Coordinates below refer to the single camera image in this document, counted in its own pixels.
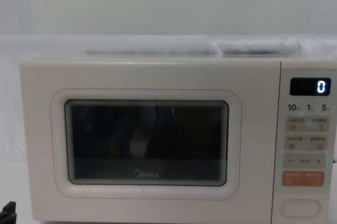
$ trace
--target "microwave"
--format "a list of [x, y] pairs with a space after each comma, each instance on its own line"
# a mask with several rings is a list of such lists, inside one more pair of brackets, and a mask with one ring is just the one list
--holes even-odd
[[337, 61], [21, 63], [33, 217], [327, 223]]

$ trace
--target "microwave window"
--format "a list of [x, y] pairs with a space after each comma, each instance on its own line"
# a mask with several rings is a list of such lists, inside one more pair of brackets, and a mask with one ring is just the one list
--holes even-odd
[[228, 104], [196, 100], [68, 100], [74, 184], [222, 186]]

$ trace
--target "door release button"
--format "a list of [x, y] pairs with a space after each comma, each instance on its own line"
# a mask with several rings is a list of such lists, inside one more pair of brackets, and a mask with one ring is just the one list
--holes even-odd
[[313, 218], [321, 211], [321, 205], [316, 200], [287, 200], [281, 206], [281, 213], [288, 218]]

